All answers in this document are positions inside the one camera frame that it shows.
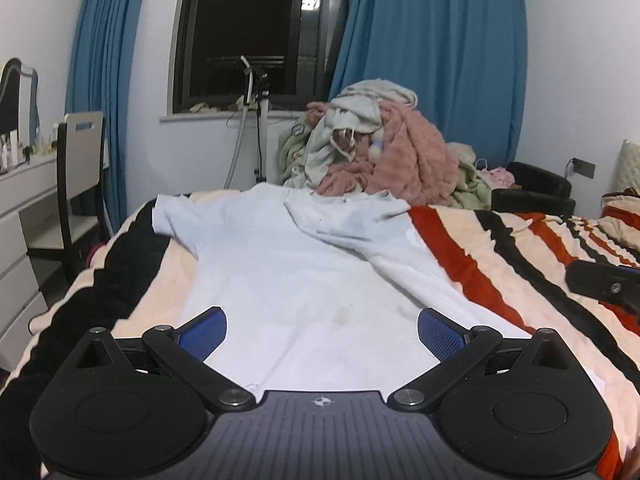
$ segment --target blue gripper pad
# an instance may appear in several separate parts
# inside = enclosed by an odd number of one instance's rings
[[[212,307],[176,332],[178,346],[199,361],[204,361],[225,340],[225,313],[219,307]]]
[[[432,308],[425,308],[418,316],[418,337],[429,352],[444,361],[465,344],[468,331]]]

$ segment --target desk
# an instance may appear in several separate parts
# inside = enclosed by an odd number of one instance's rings
[[[34,155],[0,176],[0,367],[13,370],[26,348],[29,322],[47,311],[27,257],[19,213],[56,193],[56,155]]]

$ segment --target pile of clothes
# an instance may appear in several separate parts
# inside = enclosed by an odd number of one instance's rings
[[[415,92],[382,79],[309,103],[278,140],[281,184],[326,196],[388,189],[411,205],[489,208],[495,186],[476,170],[471,147],[447,145],[417,104]]]

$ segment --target chair back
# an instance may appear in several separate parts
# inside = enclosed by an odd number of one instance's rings
[[[66,200],[100,184],[104,145],[102,112],[67,114],[58,127],[58,195]]]

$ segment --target window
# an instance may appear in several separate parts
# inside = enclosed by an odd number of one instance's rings
[[[174,113],[198,103],[227,109],[244,91],[240,55],[261,66],[271,101],[303,109],[326,100],[348,0],[182,0]]]

